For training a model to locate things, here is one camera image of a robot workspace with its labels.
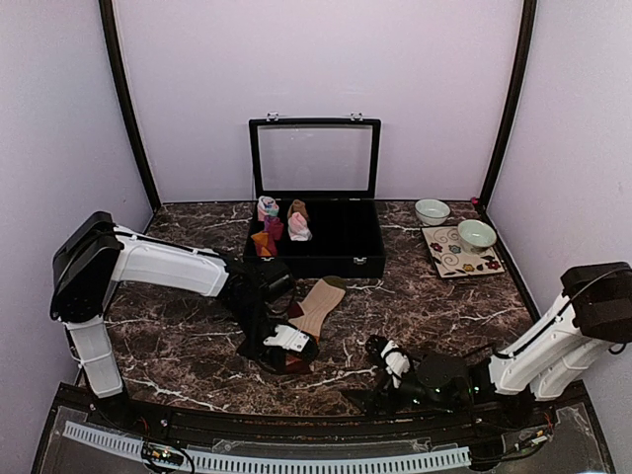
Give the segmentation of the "striped brown beige sock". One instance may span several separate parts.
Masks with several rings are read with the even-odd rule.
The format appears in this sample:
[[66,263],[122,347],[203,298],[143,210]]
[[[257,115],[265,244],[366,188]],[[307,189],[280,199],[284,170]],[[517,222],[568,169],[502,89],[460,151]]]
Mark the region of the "striped brown beige sock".
[[345,281],[338,276],[320,278],[307,296],[294,302],[287,315],[288,323],[320,342],[322,326],[328,315],[341,303],[347,291]]

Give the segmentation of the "pink patterned sock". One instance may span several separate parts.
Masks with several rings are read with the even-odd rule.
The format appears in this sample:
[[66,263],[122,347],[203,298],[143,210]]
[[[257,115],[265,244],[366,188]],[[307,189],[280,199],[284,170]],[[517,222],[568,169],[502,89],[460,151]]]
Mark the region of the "pink patterned sock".
[[312,239],[307,220],[300,212],[294,212],[288,218],[287,230],[289,238],[293,242],[308,242]]

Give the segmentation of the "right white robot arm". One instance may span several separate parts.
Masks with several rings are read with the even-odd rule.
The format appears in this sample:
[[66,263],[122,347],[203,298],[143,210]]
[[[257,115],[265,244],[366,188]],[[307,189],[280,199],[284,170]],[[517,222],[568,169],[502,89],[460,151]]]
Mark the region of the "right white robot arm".
[[426,352],[414,356],[373,335],[368,358],[381,373],[372,389],[346,389],[344,397],[367,416],[452,413],[511,399],[504,419],[527,427],[542,402],[566,387],[607,352],[631,343],[631,267],[624,262],[578,266],[561,277],[550,308],[515,342],[475,364],[465,356]]

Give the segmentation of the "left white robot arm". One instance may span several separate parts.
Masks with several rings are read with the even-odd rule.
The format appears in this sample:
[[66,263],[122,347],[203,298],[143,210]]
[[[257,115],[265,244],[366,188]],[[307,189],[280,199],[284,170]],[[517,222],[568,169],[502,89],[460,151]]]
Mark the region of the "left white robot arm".
[[314,336],[277,317],[270,303],[295,288],[289,268],[271,259],[252,265],[240,259],[151,238],[115,225],[97,211],[53,256],[49,317],[70,338],[100,412],[119,431],[139,422],[138,407],[125,391],[105,327],[107,293],[118,282],[176,288],[218,299],[245,337],[238,352],[273,374],[285,358],[311,363],[319,353]]

